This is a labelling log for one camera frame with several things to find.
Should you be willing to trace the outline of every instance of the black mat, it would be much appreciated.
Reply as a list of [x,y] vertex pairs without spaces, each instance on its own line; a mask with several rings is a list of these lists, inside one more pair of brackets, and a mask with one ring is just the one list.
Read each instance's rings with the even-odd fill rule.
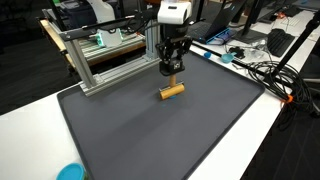
[[184,62],[175,99],[160,101],[158,66],[89,98],[79,87],[58,95],[91,179],[186,179],[264,91],[197,55]]

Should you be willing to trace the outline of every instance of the power cord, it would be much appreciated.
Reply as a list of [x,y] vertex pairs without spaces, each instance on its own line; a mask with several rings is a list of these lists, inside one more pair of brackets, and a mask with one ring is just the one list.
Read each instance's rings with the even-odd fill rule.
[[147,24],[148,24],[149,21],[151,20],[151,19],[148,19],[147,21],[143,22],[138,28],[133,29],[133,28],[130,27],[130,23],[131,23],[131,21],[132,21],[133,19],[134,19],[134,18],[129,19],[129,20],[127,21],[127,23],[126,23],[126,27],[127,27],[127,28],[126,28],[126,31],[127,31],[128,34],[133,34],[133,33],[139,32],[142,28],[144,28],[145,26],[147,26]]
[[[299,72],[290,65],[286,65],[281,71],[277,71],[278,64],[279,62],[273,62],[270,59],[270,61],[253,62],[247,65],[255,69],[255,71],[248,71],[250,77],[264,85],[266,89],[281,99],[282,105],[285,105],[281,111],[282,119],[277,124],[279,130],[283,131],[290,126],[297,110],[312,113],[316,107],[309,87],[300,77]],[[258,75],[258,70],[264,71],[265,76]]]

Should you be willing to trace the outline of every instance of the white table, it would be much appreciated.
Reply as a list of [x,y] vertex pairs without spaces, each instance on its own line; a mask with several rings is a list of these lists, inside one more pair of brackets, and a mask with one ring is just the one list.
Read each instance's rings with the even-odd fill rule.
[[[312,13],[301,13],[297,16],[302,19],[300,23],[296,27],[289,27],[288,32],[298,35],[311,17]],[[285,28],[279,22],[274,27]],[[254,29],[268,33],[270,28],[271,25],[258,24]],[[297,70],[301,69],[319,37],[318,34],[313,35],[314,40],[307,40],[303,44],[290,60],[290,65]],[[222,47],[207,48],[224,52]],[[204,53],[196,47],[191,47],[191,50],[199,54]],[[244,70],[236,70],[231,64],[222,64],[217,57],[211,57],[211,60],[245,75]],[[57,93],[0,116],[0,179],[54,180],[67,164],[81,163],[56,95]],[[267,91],[263,93],[200,164],[190,179],[239,179],[280,110],[280,101]]]

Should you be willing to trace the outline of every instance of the cable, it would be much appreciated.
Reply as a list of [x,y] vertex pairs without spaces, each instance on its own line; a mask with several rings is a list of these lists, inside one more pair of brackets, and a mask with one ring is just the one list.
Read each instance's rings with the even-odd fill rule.
[[160,26],[160,25],[161,25],[160,23],[155,23],[155,24],[153,24],[151,26],[146,27],[144,30],[148,30],[150,28],[157,27],[157,26]]
[[130,24],[130,22],[132,21],[132,19],[129,19],[129,20],[127,21],[127,31],[128,31],[128,33],[129,33],[129,34],[133,34],[133,33],[136,33],[136,32],[138,32],[138,31],[140,31],[143,27],[145,27],[145,26],[149,23],[150,20],[151,20],[151,19],[148,19],[147,21],[143,22],[137,29],[130,29],[129,24]]
[[289,26],[289,18],[288,17],[286,17],[287,18],[287,20],[288,20],[288,23],[287,23],[287,27],[286,27],[286,33],[287,33],[287,31],[288,31],[288,26]]
[[[315,111],[315,106],[309,87],[300,77],[299,72],[290,65],[286,65],[278,71],[276,69],[278,64],[279,62],[272,61],[270,56],[270,61],[253,62],[247,65],[255,69],[254,71],[248,71],[250,77],[264,85],[285,104],[281,111],[283,117],[277,125],[279,130],[283,131],[290,126],[297,110],[311,113]],[[257,70],[264,71],[265,75],[258,75]],[[276,71],[276,76],[271,75],[273,71]],[[285,86],[292,90],[291,94],[287,92]]]
[[226,53],[228,53],[228,48],[227,48],[227,44],[224,44],[224,50],[226,51]]
[[243,27],[245,26],[246,24],[239,24],[239,25],[235,25],[235,26],[232,26],[232,25],[228,25],[229,28],[240,28],[240,27]]
[[272,61],[272,57],[271,57],[271,52],[269,51],[269,49],[268,49],[268,46],[267,46],[267,45],[265,46],[265,52],[268,54],[269,59],[270,59],[270,62],[273,62],[273,61]]

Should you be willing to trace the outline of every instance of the electronic equipment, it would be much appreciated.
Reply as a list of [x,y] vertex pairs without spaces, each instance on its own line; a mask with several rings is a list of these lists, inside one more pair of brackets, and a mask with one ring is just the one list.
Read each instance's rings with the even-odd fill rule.
[[229,52],[228,53],[230,53],[230,54],[232,54],[232,53],[235,53],[235,57],[236,58],[239,58],[239,59],[243,59],[243,58],[245,58],[245,55],[244,55],[244,49],[241,49],[240,47],[231,47],[230,49],[229,49]]
[[294,36],[285,33],[283,29],[272,29],[268,34],[267,47],[272,55],[281,57],[293,40]]
[[90,4],[86,1],[68,0],[60,3],[61,16],[68,17],[68,29],[81,28],[82,26],[97,23],[97,18]]
[[320,9],[319,0],[298,0],[294,5],[300,7],[301,9],[317,11]]
[[[102,0],[87,0],[93,8],[93,11],[97,17],[97,23],[104,23],[115,20],[115,14],[113,7]],[[115,47],[122,43],[122,37],[120,29],[113,30],[97,30],[98,45],[100,47]]]
[[229,22],[239,12],[245,2],[245,0],[237,0],[226,3],[212,23],[202,21],[194,23],[189,27],[188,35],[195,41],[209,44],[214,39],[214,36],[227,29]]
[[244,28],[241,31],[239,31],[235,36],[236,40],[244,42],[246,44],[250,44],[252,42],[255,42],[259,39],[266,37],[266,34],[264,33],[250,30],[251,25],[258,21],[258,17],[263,5],[264,5],[264,0],[255,0],[253,2],[246,24]]
[[291,4],[295,2],[296,0],[265,0],[265,7],[261,9],[261,12],[259,14],[259,22],[271,24],[273,23],[278,16],[281,16],[283,11],[289,10],[291,7]]
[[292,5],[287,9],[284,9],[282,12],[287,16],[287,17],[294,17],[295,15],[299,14],[302,11],[298,6]]

